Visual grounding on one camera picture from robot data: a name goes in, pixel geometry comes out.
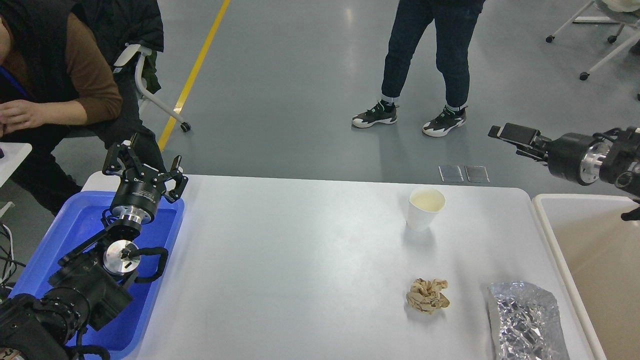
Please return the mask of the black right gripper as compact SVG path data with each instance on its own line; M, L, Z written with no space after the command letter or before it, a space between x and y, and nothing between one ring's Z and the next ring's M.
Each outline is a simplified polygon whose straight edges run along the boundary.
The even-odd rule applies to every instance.
M610 144L599 137L567 133L551 141L537 129L514 123L492 125L487 136L515 145L521 157L547 163L552 176L582 186L599 180L601 167L611 149Z

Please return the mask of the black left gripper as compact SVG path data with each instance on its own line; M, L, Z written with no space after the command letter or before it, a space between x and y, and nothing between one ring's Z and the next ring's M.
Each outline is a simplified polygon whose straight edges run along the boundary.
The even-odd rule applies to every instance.
M134 151L138 133L121 143L114 143L107 150L102 173L106 176L118 176L120 182L110 204L110 213L117 219L127 219L138 224L151 223L157 214L163 198L170 204L177 202L183 195L189 178L181 168L182 155L176 155L169 170L158 173L153 167L143 167ZM157 180L164 190L157 187ZM167 182L174 187L169 189Z

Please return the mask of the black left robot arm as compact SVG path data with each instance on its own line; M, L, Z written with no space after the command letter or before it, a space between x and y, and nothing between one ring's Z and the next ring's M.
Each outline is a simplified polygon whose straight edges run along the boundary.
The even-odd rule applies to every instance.
M83 344L88 328L98 331L116 319L134 299L131 285L164 274L169 250L139 247L135 239L156 218L161 199L177 202L189 179L180 155L161 172L140 161L136 143L132 136L107 151L103 174L118 176L119 186L102 214L103 230L58 260L41 298L20 293L3 301L3 360L83 360L87 354L109 360L105 347Z

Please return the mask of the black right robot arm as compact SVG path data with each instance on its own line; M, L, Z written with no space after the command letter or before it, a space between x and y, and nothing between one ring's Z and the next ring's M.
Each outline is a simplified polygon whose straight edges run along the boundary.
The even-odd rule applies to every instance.
M506 123L494 125L489 137L516 147L516 154L541 162L550 174L589 186L594 182L614 185L639 202L640 135L639 128L616 127L590 136L566 133L550 139L537 129Z

